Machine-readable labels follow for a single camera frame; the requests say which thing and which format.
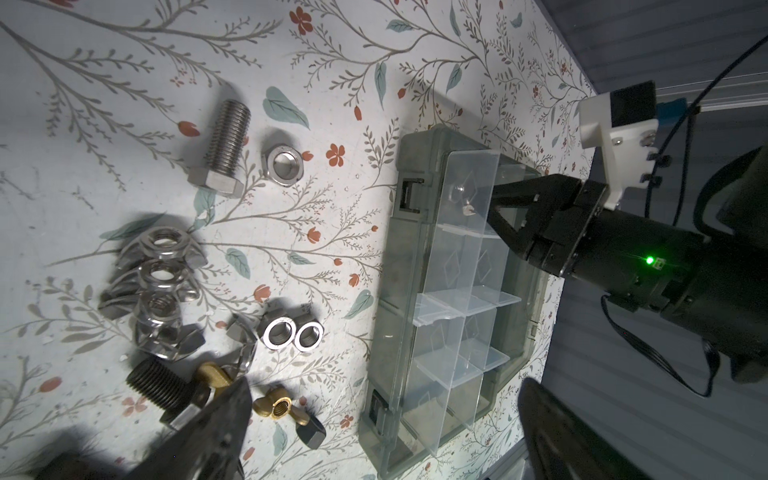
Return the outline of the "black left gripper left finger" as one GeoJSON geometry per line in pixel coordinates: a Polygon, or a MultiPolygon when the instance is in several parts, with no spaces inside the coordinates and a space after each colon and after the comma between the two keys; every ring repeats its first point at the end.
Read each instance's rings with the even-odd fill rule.
{"type": "Polygon", "coordinates": [[[241,378],[126,477],[242,479],[240,454],[251,412],[251,390],[241,378]]]}

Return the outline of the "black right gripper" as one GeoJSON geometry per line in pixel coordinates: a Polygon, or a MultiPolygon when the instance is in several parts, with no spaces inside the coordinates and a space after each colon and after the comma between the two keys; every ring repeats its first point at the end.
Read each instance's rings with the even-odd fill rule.
{"type": "Polygon", "coordinates": [[[523,260],[590,283],[730,357],[767,355],[767,252],[731,235],[703,235],[601,203],[603,183],[554,174],[493,187],[488,225],[523,260]],[[524,212],[516,227],[503,210],[524,212]]]}

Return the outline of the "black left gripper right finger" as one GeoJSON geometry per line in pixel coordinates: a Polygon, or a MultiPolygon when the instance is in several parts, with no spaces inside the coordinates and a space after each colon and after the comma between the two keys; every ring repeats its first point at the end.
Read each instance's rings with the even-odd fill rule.
{"type": "Polygon", "coordinates": [[[535,479],[647,479],[533,378],[523,380],[518,412],[535,479]]]}

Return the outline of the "translucent green organizer box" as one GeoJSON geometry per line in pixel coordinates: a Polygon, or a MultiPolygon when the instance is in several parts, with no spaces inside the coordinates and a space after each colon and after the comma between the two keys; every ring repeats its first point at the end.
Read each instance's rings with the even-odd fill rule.
{"type": "Polygon", "coordinates": [[[546,287],[487,223],[496,186],[537,177],[446,127],[404,136],[360,444],[394,479],[489,413],[529,361],[546,287]]]}

